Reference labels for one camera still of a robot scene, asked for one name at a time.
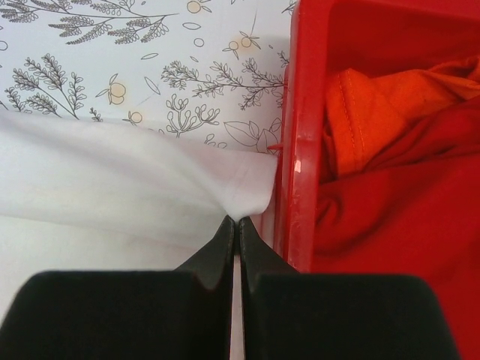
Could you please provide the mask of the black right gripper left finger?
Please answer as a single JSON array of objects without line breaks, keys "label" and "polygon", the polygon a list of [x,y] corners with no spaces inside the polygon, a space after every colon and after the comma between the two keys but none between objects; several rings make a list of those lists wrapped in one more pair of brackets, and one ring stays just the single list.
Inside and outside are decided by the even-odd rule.
[{"label": "black right gripper left finger", "polygon": [[228,359],[235,223],[172,271],[44,271],[1,325],[3,359]]}]

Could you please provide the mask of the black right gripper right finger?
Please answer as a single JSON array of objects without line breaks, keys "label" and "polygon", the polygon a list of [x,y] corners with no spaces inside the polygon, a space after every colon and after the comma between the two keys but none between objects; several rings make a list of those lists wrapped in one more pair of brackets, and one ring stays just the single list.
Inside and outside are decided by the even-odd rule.
[{"label": "black right gripper right finger", "polygon": [[302,274],[238,224],[247,359],[458,359],[436,296],[392,274]]}]

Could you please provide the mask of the white t-shirt with robot print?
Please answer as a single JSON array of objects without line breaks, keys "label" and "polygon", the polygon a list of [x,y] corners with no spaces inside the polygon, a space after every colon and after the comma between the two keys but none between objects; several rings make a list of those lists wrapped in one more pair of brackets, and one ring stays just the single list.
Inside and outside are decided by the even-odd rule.
[{"label": "white t-shirt with robot print", "polygon": [[224,218],[262,214],[273,155],[104,122],[1,114],[1,327],[50,271],[172,271]]}]

